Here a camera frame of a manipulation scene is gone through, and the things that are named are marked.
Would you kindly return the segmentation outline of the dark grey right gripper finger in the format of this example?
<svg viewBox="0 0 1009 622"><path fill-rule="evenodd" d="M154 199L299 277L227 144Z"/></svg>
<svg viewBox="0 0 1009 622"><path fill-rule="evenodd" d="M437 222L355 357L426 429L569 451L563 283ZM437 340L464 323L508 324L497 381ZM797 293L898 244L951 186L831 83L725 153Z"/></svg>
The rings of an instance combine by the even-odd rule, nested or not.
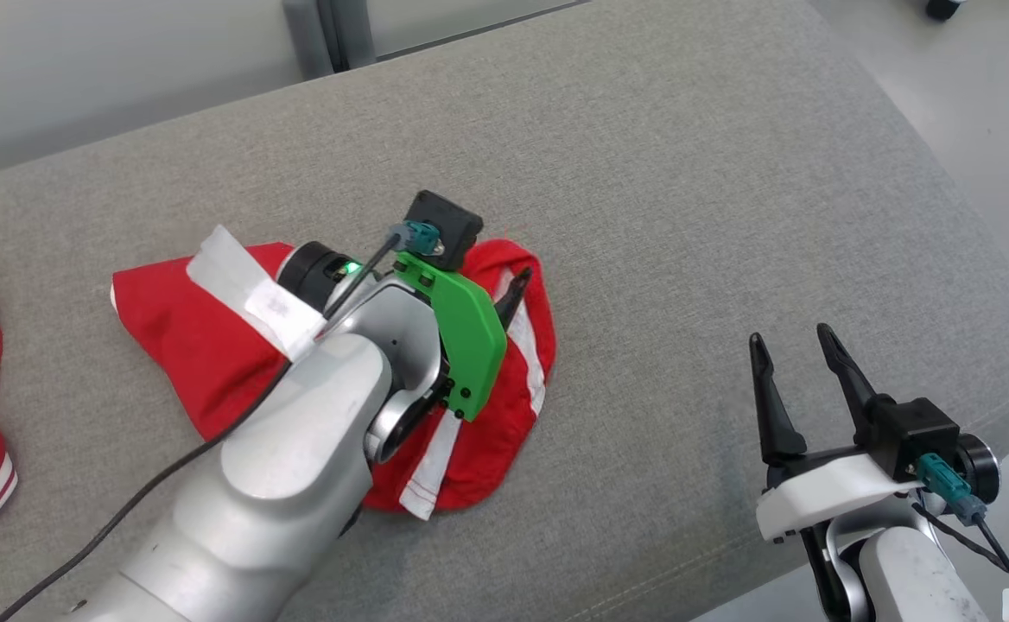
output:
<svg viewBox="0 0 1009 622"><path fill-rule="evenodd" d="M840 343L840 338L832 327L828 324L817 324L816 334L826 366L839 379L840 392L847 399L849 415L854 423L854 433L871 435L874 432L872 417L874 407L886 399L894 403L894 399L885 393L876 392L859 364Z"/></svg>
<svg viewBox="0 0 1009 622"><path fill-rule="evenodd" d="M805 455L806 441L793 428L774 382L774 365L760 333L749 338L751 378L758 423L758 447L766 465L781 465Z"/></svg>

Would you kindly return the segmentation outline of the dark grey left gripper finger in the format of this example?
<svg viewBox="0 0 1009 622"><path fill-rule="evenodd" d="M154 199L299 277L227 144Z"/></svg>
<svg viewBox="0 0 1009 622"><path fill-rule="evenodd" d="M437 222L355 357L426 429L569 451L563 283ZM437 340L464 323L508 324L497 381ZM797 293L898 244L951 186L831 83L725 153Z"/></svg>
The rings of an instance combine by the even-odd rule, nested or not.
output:
<svg viewBox="0 0 1009 622"><path fill-rule="evenodd" d="M506 332L515 319L521 303L524 303L532 276L532 268L522 268L518 273L513 273L511 270L500 272L499 294L494 299L494 312Z"/></svg>

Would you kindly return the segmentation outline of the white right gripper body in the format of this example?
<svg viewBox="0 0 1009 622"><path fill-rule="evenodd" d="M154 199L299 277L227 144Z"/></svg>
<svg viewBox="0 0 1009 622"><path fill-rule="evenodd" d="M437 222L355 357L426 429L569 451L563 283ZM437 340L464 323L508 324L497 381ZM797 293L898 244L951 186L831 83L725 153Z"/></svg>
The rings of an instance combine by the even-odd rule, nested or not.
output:
<svg viewBox="0 0 1009 622"><path fill-rule="evenodd" d="M865 453L836 456L798 475L768 467L756 508L758 532L774 541L918 488L914 478L898 483Z"/></svg>

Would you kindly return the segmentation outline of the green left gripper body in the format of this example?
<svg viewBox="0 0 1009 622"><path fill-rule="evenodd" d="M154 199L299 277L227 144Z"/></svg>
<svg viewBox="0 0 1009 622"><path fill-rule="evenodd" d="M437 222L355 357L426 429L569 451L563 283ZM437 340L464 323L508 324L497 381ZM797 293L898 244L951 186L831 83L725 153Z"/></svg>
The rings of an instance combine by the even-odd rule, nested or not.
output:
<svg viewBox="0 0 1009 622"><path fill-rule="evenodd" d="M397 278L427 299L438 326L452 389L447 403L455 415L476 421L492 396L507 334L492 297L460 272L437 268L414 253L397 253Z"/></svg>

